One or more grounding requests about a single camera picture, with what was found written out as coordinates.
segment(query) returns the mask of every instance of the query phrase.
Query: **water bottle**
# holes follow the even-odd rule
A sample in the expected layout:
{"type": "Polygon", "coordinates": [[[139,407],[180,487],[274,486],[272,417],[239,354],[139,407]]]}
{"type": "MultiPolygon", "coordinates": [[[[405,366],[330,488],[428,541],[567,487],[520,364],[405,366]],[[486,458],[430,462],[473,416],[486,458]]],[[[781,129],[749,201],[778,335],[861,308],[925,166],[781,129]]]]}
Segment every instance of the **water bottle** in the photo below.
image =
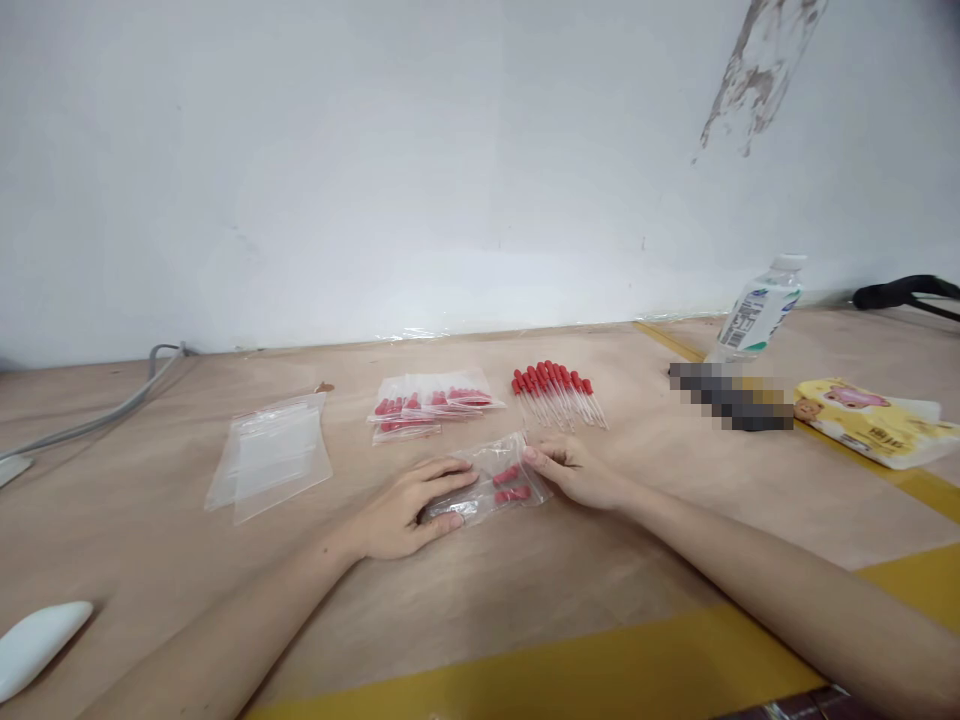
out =
{"type": "Polygon", "coordinates": [[[704,362],[756,360],[800,299],[799,271],[806,259],[806,255],[777,255],[767,272],[746,284],[704,362]]]}

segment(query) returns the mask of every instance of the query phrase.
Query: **cable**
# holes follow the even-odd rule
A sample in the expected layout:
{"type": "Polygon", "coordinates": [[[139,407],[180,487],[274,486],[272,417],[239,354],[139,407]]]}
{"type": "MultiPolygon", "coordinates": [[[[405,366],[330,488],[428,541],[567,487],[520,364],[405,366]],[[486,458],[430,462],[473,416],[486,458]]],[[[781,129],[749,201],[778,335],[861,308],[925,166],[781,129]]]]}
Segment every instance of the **cable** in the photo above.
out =
{"type": "Polygon", "coordinates": [[[53,433],[52,435],[47,435],[42,437],[39,440],[34,440],[31,443],[26,445],[21,445],[14,450],[8,450],[7,452],[0,453],[0,460],[6,460],[8,457],[14,455],[19,455],[20,453],[30,452],[31,450],[39,450],[40,448],[45,448],[49,445],[55,445],[56,443],[61,443],[66,440],[72,440],[73,438],[80,437],[81,435],[86,435],[87,433],[93,432],[98,428],[103,427],[104,425],[109,425],[115,420],[119,420],[123,416],[129,414],[139,406],[144,398],[146,398],[147,393],[150,392],[150,388],[156,385],[160,378],[162,378],[170,367],[181,357],[186,355],[191,355],[192,353],[187,350],[185,343],[180,343],[177,345],[157,345],[150,351],[150,365],[148,369],[147,382],[137,390],[130,398],[124,402],[122,405],[118,405],[113,410],[108,412],[106,415],[101,415],[98,418],[94,418],[89,422],[82,423],[76,427],[67,428],[66,430],[61,430],[60,432],[53,433]],[[162,348],[171,348],[177,352],[167,360],[166,364],[160,369],[160,372],[157,372],[157,352],[162,348]]]}

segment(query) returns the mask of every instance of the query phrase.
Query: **yellow tissue package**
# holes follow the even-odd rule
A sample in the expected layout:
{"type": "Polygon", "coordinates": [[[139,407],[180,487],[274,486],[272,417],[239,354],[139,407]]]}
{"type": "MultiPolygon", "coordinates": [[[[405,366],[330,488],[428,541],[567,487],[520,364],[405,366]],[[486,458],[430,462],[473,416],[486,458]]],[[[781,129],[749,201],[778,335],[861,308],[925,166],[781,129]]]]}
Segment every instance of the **yellow tissue package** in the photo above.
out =
{"type": "Polygon", "coordinates": [[[840,378],[802,382],[795,398],[795,418],[894,470],[960,446],[960,425],[940,420],[937,403],[883,397],[840,378]]]}

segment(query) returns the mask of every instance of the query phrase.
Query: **clear plastic bag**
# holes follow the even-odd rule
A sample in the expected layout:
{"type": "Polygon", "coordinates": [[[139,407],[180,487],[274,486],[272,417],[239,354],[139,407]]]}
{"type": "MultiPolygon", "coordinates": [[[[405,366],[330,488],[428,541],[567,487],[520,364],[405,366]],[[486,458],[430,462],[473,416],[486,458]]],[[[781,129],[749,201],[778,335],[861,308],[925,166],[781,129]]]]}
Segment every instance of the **clear plastic bag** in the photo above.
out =
{"type": "Polygon", "coordinates": [[[320,415],[325,393],[234,418],[204,508],[234,504],[239,524],[333,475],[320,415]]]}
{"type": "Polygon", "coordinates": [[[407,377],[400,375],[383,379],[373,412],[367,416],[367,422],[383,423],[400,419],[404,404],[410,400],[407,377]]]}
{"type": "Polygon", "coordinates": [[[438,435],[443,431],[436,420],[392,420],[377,424],[373,433],[373,444],[402,442],[418,437],[438,435]]]}
{"type": "Polygon", "coordinates": [[[468,420],[481,417],[479,407],[471,407],[451,401],[447,395],[452,386],[446,384],[451,377],[443,375],[407,375],[410,398],[404,404],[405,419],[468,420]]]}
{"type": "Polygon", "coordinates": [[[523,433],[515,432],[486,445],[450,453],[452,457],[470,461],[480,477],[470,486],[431,502],[423,509],[421,521],[457,512],[465,526],[476,525],[502,508],[545,503],[553,493],[524,465],[525,447],[523,433]]]}
{"type": "Polygon", "coordinates": [[[458,409],[491,410],[505,408],[490,392],[490,383],[480,368],[468,368],[438,376],[440,386],[446,388],[447,403],[458,409]]]}

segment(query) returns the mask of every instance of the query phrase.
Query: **hand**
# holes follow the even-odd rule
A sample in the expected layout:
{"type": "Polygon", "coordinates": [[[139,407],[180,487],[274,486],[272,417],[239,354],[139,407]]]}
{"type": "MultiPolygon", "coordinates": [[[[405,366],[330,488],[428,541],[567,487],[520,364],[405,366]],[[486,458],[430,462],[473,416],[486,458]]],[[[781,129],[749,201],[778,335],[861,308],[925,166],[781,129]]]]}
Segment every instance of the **hand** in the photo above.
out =
{"type": "Polygon", "coordinates": [[[528,445],[523,461],[552,480],[564,494],[581,505],[599,510],[620,509],[633,484],[591,455],[574,438],[558,435],[539,446],[528,445]]]}
{"type": "Polygon", "coordinates": [[[433,498],[477,479],[470,463],[450,457],[424,460],[391,480],[350,521],[360,557],[393,560],[412,555],[431,540],[463,525],[455,512],[420,525],[417,515],[433,498]]]}

